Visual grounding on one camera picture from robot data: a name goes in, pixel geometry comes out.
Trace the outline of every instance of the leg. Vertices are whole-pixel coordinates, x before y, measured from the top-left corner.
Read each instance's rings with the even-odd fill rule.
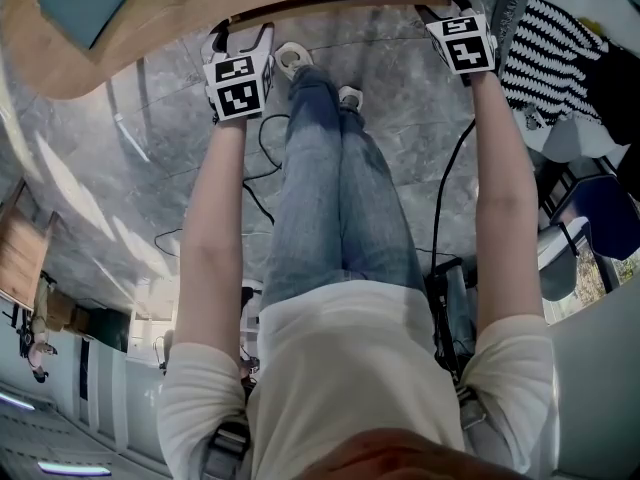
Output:
[[[340,113],[340,223],[346,270],[372,281],[425,291],[409,225],[389,167],[362,117]]]
[[[280,204],[262,306],[344,280],[339,221],[342,135],[338,94],[317,68],[291,85]]]

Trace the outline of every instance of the white sneaker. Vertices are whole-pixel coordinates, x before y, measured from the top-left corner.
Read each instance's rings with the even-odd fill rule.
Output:
[[[362,91],[345,85],[338,91],[338,99],[341,106],[360,112],[364,103],[364,94],[362,94]]]
[[[283,60],[285,55],[288,57],[287,63]],[[313,66],[311,55],[304,46],[298,43],[284,43],[276,50],[274,57],[276,58],[276,64],[280,68],[280,71],[282,71],[289,80],[293,80],[296,71],[302,66]]]

